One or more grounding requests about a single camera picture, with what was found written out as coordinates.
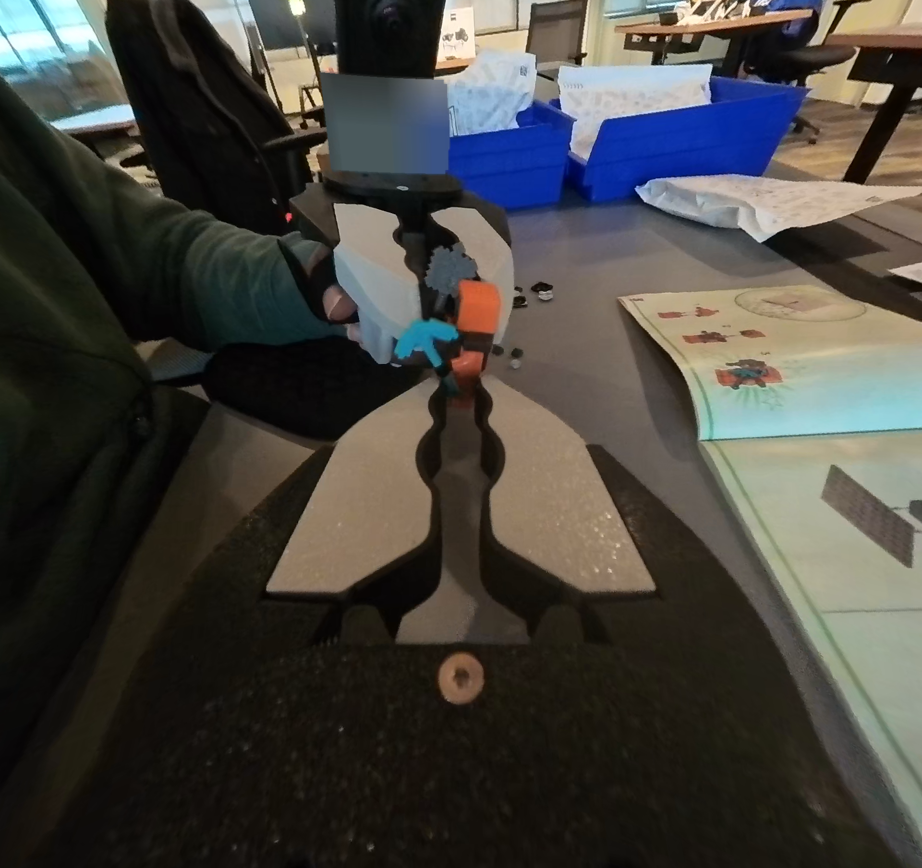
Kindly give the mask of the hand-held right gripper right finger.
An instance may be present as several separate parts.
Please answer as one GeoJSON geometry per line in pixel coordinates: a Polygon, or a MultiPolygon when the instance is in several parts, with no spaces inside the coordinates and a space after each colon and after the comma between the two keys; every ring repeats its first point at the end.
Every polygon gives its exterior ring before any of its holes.
{"type": "Polygon", "coordinates": [[[598,604],[655,599],[657,586],[594,459],[555,413],[498,378],[477,392],[488,479],[479,575],[491,599],[536,640],[560,618],[592,632],[598,604]]]}

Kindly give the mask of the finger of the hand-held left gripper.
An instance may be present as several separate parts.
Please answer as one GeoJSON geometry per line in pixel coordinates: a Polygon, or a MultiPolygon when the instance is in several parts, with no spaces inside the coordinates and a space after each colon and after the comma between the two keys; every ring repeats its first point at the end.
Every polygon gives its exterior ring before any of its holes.
{"type": "Polygon", "coordinates": [[[357,306],[360,344],[379,365],[391,364],[399,338],[422,318],[420,281],[398,243],[398,217],[359,204],[334,204],[340,240],[338,284],[357,306]]]}
{"type": "Polygon", "coordinates": [[[432,219],[464,245],[467,256],[477,263],[480,280],[496,286],[501,308],[494,342],[503,344],[516,296],[510,243],[474,208],[448,207],[433,212],[432,219]]]}

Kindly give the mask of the orange toy brick figure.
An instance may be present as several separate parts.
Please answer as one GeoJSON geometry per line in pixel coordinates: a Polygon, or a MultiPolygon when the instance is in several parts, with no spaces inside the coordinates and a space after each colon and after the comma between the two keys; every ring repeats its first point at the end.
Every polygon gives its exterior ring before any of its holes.
{"type": "Polygon", "coordinates": [[[453,361],[460,394],[448,398],[459,406],[471,406],[498,329],[499,292],[480,280],[477,265],[461,242],[434,249],[424,284],[435,295],[431,319],[454,324],[462,340],[462,354],[453,361]]]}

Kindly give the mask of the teal toy pickaxe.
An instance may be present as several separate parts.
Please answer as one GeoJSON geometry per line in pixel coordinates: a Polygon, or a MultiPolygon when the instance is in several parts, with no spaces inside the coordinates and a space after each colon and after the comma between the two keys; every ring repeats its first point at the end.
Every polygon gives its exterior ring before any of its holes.
{"type": "Polygon", "coordinates": [[[412,322],[394,347],[392,364],[431,369],[447,397],[458,397],[453,361],[462,354],[460,332],[454,324],[436,319],[412,322]]]}

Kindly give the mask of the person's left forearm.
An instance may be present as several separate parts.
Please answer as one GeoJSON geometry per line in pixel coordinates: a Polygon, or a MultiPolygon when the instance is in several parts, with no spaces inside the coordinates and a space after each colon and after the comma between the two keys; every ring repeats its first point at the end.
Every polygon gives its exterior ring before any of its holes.
{"type": "Polygon", "coordinates": [[[274,236],[158,197],[83,152],[80,208],[96,286],[136,340],[173,337],[204,352],[319,340],[274,236]]]}

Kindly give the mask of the person's left hand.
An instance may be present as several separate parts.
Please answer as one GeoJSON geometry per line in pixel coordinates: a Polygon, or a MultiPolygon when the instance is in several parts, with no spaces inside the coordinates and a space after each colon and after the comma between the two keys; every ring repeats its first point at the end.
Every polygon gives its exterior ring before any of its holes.
{"type": "Polygon", "coordinates": [[[341,336],[354,344],[362,341],[359,309],[340,286],[333,250],[299,233],[277,239],[284,262],[309,314],[321,326],[323,336],[341,336]]]}

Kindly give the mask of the scattered small toy bricks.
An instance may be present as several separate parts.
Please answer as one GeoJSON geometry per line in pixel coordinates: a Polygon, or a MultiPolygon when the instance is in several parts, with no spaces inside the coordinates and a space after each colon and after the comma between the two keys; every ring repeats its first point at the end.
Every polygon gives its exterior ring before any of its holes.
{"type": "Polygon", "coordinates": [[[491,346],[490,358],[512,369],[518,369],[524,361],[527,317],[531,311],[540,311],[554,301],[555,287],[547,282],[536,282],[532,286],[513,286],[512,310],[502,340],[491,346]]]}

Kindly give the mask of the white printed cardboard box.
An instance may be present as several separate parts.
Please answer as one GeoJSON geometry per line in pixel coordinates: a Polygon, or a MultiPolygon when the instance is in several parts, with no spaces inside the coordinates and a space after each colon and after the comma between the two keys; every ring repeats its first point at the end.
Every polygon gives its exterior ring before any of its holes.
{"type": "Polygon", "coordinates": [[[448,8],[444,11],[437,64],[469,61],[476,57],[476,26],[473,6],[448,8]]]}

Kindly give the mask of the blue storage bin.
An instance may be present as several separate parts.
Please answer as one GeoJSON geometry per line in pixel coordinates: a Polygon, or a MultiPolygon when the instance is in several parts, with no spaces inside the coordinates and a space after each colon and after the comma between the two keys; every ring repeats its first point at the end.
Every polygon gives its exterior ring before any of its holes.
{"type": "Polygon", "coordinates": [[[763,175],[809,89],[717,76],[710,89],[708,105],[606,120],[588,157],[570,152],[565,184],[598,204],[651,180],[763,175]]]}
{"type": "Polygon", "coordinates": [[[451,137],[448,172],[509,211],[557,205],[574,125],[555,103],[535,100],[513,129],[451,137]]]}

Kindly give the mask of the white patterned paper bag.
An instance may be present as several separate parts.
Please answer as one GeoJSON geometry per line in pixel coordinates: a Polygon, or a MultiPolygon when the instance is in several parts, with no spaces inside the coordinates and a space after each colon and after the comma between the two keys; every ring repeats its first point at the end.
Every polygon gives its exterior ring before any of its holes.
{"type": "Polygon", "coordinates": [[[570,151],[587,158],[605,121],[707,105],[711,64],[562,67],[559,107],[573,119],[570,151]]]}
{"type": "Polygon", "coordinates": [[[536,86],[536,56],[485,48],[467,68],[444,78],[452,137],[513,130],[536,86]]]}

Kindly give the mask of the black mesh pad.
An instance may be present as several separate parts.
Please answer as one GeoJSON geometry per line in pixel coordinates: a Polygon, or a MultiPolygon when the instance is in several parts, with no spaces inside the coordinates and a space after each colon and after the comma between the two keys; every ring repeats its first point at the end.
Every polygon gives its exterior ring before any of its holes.
{"type": "Polygon", "coordinates": [[[330,337],[227,346],[208,361],[201,385],[211,401],[285,432],[329,442],[424,375],[420,367],[380,365],[358,344],[330,337]]]}

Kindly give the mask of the black mesh office chair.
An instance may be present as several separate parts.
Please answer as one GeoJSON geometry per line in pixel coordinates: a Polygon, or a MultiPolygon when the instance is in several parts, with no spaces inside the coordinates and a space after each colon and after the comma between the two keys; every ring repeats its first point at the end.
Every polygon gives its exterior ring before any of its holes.
{"type": "Polygon", "coordinates": [[[538,77],[556,81],[562,67],[581,67],[589,0],[556,0],[531,5],[525,51],[534,55],[538,77]]]}

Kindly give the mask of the black chair with dark jacket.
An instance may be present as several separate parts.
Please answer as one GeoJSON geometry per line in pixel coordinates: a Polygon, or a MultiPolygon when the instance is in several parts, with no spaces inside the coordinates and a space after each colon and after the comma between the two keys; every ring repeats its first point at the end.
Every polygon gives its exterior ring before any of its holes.
{"type": "Polygon", "coordinates": [[[324,114],[294,129],[190,0],[107,0],[105,26],[162,193],[264,236],[292,229],[291,199],[324,114]]]}

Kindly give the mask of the open instruction booklet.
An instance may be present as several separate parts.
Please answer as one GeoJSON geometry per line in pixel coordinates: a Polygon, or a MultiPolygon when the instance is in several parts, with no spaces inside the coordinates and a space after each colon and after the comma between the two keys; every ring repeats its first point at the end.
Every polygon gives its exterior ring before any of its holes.
{"type": "Polygon", "coordinates": [[[634,294],[729,505],[878,756],[920,784],[920,323],[818,286],[634,294]]]}

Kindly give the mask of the office chair with blue cloth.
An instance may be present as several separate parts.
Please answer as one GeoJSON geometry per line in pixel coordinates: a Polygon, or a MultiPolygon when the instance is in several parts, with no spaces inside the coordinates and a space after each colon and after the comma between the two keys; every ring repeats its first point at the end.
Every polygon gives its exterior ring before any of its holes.
{"type": "Polygon", "coordinates": [[[752,36],[740,68],[747,76],[766,83],[805,87],[811,76],[841,65],[859,52],[854,46],[811,44],[819,30],[824,0],[749,0],[749,5],[750,17],[794,9],[811,14],[752,36]]]}

